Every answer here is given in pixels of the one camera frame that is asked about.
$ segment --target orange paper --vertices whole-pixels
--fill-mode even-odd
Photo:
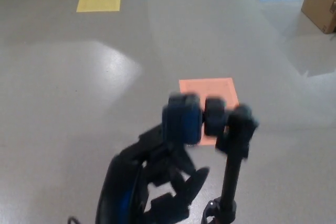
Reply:
[[[238,105],[238,97],[232,78],[180,80],[180,91],[181,93],[198,94],[203,109],[205,99],[210,96],[224,99],[228,109]],[[202,130],[200,145],[215,145],[215,143],[216,138],[205,136]]]

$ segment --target gray floor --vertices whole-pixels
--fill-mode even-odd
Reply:
[[[302,0],[77,3],[0,0],[0,223],[93,223],[111,157],[159,122],[179,79],[213,77],[234,78],[261,122],[235,223],[336,223],[336,44]],[[184,222],[199,223],[225,159],[190,153],[211,167]]]

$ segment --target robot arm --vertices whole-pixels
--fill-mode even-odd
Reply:
[[[225,110],[219,98],[208,98],[205,111],[195,94],[169,98],[162,123],[139,136],[139,140],[115,156],[108,168],[98,202],[96,224],[173,224],[189,217],[189,205],[203,186],[209,169],[196,170],[184,145],[206,135],[217,137],[216,149],[228,155],[222,196],[209,202],[202,224],[213,216],[220,224],[235,219],[236,190],[242,159],[248,157],[249,141],[258,123],[250,109],[240,105]],[[190,177],[185,181],[182,173]],[[148,185],[170,183],[175,196],[166,193],[151,201],[145,212]],[[69,219],[68,224],[79,224]]]
[[[113,158],[100,195],[96,224],[177,223],[189,217],[189,205],[201,189],[208,168],[196,170],[182,145],[162,139],[162,126],[140,135],[139,141]],[[181,172],[190,175],[185,181]],[[167,193],[151,201],[148,184],[171,183]]]

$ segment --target black pole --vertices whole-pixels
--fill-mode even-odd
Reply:
[[[237,157],[234,153],[227,156],[222,195],[220,197],[222,210],[232,210],[241,164],[242,157]]]

